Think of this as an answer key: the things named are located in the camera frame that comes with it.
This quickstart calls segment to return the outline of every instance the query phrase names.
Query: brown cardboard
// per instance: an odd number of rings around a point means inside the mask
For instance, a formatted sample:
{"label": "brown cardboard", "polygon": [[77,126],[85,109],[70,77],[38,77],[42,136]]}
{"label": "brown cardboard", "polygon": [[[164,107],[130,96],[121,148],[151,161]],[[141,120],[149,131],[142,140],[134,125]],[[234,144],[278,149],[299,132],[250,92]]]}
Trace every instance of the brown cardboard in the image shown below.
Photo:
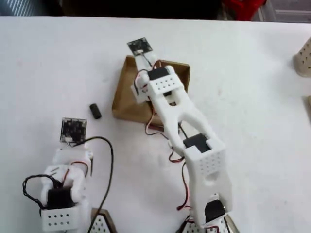
{"label": "brown cardboard", "polygon": [[[185,91],[188,90],[190,79],[190,66],[183,63],[162,61],[162,66],[171,65],[181,82],[184,84]],[[127,56],[121,71],[118,87],[112,104],[112,114],[115,118],[147,123],[151,117],[152,111],[150,103],[137,104],[134,94],[131,90],[134,78],[137,74],[137,68],[133,56]],[[153,121],[155,125],[162,125],[158,116]]]}

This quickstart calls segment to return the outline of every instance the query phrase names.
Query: white surface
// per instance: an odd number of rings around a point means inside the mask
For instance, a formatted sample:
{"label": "white surface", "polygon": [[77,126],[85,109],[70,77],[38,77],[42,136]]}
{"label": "white surface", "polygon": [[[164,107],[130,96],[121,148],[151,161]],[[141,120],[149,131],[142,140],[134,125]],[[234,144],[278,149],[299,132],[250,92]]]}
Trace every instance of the white surface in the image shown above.
{"label": "white surface", "polygon": [[[130,54],[126,43],[144,36],[159,58],[191,66],[189,96],[227,147],[230,215],[239,230],[309,231],[311,125],[302,97],[311,93],[311,79],[296,74],[292,56],[310,37],[311,25],[4,17],[0,29],[2,232],[40,232],[38,206],[23,196],[22,182],[51,163],[62,117],[87,118],[87,136],[106,136],[114,145],[104,208],[119,232],[179,227],[187,215],[175,210],[185,195],[181,165],[169,164],[170,149],[160,135],[147,137],[142,124],[111,114]],[[100,120],[88,109],[94,102]],[[90,146],[90,199],[98,206],[110,152],[100,140]],[[29,182],[34,196],[40,190],[39,180]]]}

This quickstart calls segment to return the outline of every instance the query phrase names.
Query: red wire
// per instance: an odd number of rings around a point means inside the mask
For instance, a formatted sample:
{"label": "red wire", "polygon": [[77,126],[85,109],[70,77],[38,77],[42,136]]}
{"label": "red wire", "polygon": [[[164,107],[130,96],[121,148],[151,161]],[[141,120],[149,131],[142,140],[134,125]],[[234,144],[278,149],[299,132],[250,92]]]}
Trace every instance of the red wire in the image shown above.
{"label": "red wire", "polygon": [[184,157],[180,158],[180,159],[171,159],[171,157],[173,156],[174,154],[174,148],[172,148],[172,152],[169,156],[169,161],[172,162],[172,163],[175,163],[175,164],[178,164],[180,162],[182,162],[184,160]]}
{"label": "red wire", "polygon": [[219,227],[218,226],[211,226],[211,227],[204,227],[204,229],[216,229],[216,233],[219,233]]}
{"label": "red wire", "polygon": [[184,163],[182,168],[181,168],[181,176],[183,178],[183,183],[184,183],[185,190],[186,190],[186,198],[185,198],[185,201],[184,201],[184,203],[182,205],[177,206],[177,210],[178,211],[183,209],[186,206],[186,204],[188,202],[188,199],[189,199],[189,190],[188,190],[187,183],[186,183],[185,176],[184,176],[184,167],[185,167],[185,165],[186,165],[186,163]]}
{"label": "red wire", "polygon": [[159,62],[159,66],[162,67],[162,65],[161,65],[161,60],[157,60],[157,61],[154,63],[154,65],[152,66],[152,69],[155,68],[157,62]]}
{"label": "red wire", "polygon": [[214,229],[216,228],[216,233],[219,233],[219,227],[218,226],[212,226],[212,227],[204,227],[205,229]]}
{"label": "red wire", "polygon": [[85,174],[85,177],[87,176],[88,174],[88,165],[86,162],[83,162],[83,161],[74,161],[72,162],[70,165],[73,165],[73,164],[84,164],[86,166],[86,174]]}
{"label": "red wire", "polygon": [[65,173],[65,175],[64,175],[64,179],[63,179],[63,185],[64,185],[64,183],[65,183],[65,179],[66,179],[66,177],[67,177],[67,175],[68,175],[68,173],[69,173],[69,169],[67,169],[67,171],[66,171],[66,173]]}
{"label": "red wire", "polygon": [[136,79],[137,79],[139,73],[142,72],[142,71],[147,71],[147,72],[148,72],[148,70],[146,70],[146,69],[141,69],[140,71],[138,71],[138,72],[136,73],[136,76],[135,76],[135,78],[134,78],[134,87],[136,87],[136,88],[137,88],[137,86],[136,86]]}

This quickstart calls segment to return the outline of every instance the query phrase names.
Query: black cable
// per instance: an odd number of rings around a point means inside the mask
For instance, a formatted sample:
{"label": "black cable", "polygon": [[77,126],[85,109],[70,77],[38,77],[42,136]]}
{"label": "black cable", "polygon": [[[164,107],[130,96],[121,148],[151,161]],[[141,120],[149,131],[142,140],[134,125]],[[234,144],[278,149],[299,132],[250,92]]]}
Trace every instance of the black cable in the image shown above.
{"label": "black cable", "polygon": [[27,177],[24,182],[23,182],[23,194],[28,197],[30,200],[34,201],[35,203],[38,204],[39,208],[40,208],[40,215],[41,215],[41,210],[46,209],[46,207],[43,206],[43,204],[39,201],[39,199],[32,197],[31,195],[29,195],[26,191],[26,187],[27,187],[27,182],[28,180],[32,179],[32,178],[40,178],[40,177],[46,177],[49,178],[52,182],[53,182],[53,186],[54,188],[60,188],[63,186],[63,184],[58,181],[57,179],[55,179],[53,176],[47,175],[47,174],[39,174],[39,175],[33,175],[33,176],[29,176]]}
{"label": "black cable", "polygon": [[146,59],[146,61],[148,62],[148,64],[150,65],[150,67],[152,68],[152,64],[151,64],[151,62],[146,58],[146,56],[145,56],[145,54],[141,54],[145,59]]}
{"label": "black cable", "polygon": [[109,145],[109,147],[110,147],[110,150],[111,150],[111,167],[110,167],[110,176],[109,176],[108,187],[107,187],[105,196],[104,196],[104,198],[103,198],[101,204],[99,205],[99,207],[98,207],[98,209],[97,209],[97,211],[96,211],[96,213],[95,213],[94,218],[92,219],[91,225],[90,225],[90,227],[89,227],[87,233],[90,233],[90,232],[91,232],[92,227],[93,227],[93,224],[94,224],[94,222],[95,222],[95,220],[96,220],[96,217],[97,217],[97,215],[99,214],[100,210],[102,209],[102,206],[103,206],[103,204],[104,204],[104,202],[105,202],[105,200],[106,200],[106,198],[107,198],[107,196],[108,196],[108,193],[109,193],[109,190],[110,190],[110,186],[111,186],[112,173],[113,173],[113,161],[114,161],[114,155],[113,155],[112,144],[111,144],[111,142],[110,142],[107,138],[100,137],[100,136],[90,137],[90,138],[88,138],[88,139],[86,139],[86,140],[84,140],[84,141],[82,141],[82,142],[78,142],[77,144],[75,144],[75,145],[72,146],[72,147],[79,146],[79,145],[84,144],[85,142],[88,142],[88,141],[93,140],[93,139],[101,139],[101,140],[104,140],[105,142],[108,143],[108,145]]}
{"label": "black cable", "polygon": [[169,139],[167,136],[165,136],[163,133],[161,132],[155,132],[155,133],[146,133],[148,136],[152,136],[152,135],[155,135],[155,134],[160,134],[162,135],[163,137],[165,137],[167,140]]}
{"label": "black cable", "polygon": [[178,123],[178,127],[179,127],[179,128],[181,129],[181,131],[183,132],[185,138],[188,139],[188,136],[187,136],[186,132],[184,131],[183,127],[181,127],[181,124],[180,124],[180,123]]}
{"label": "black cable", "polygon": [[228,226],[228,223],[225,217],[224,217],[224,221],[225,221],[225,226],[227,227],[228,233],[230,233],[230,229],[229,229],[229,226]]}

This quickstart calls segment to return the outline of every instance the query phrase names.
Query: small circuit board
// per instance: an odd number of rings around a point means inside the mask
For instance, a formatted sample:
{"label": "small circuit board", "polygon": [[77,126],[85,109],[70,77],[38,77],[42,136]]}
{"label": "small circuit board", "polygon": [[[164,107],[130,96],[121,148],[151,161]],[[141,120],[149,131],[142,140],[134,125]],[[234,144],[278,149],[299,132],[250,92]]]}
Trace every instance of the small circuit board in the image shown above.
{"label": "small circuit board", "polygon": [[134,56],[139,56],[153,50],[145,37],[142,39],[134,40],[132,42],[128,42],[127,45]]}
{"label": "small circuit board", "polygon": [[86,139],[86,119],[63,118],[60,142],[82,142]]}

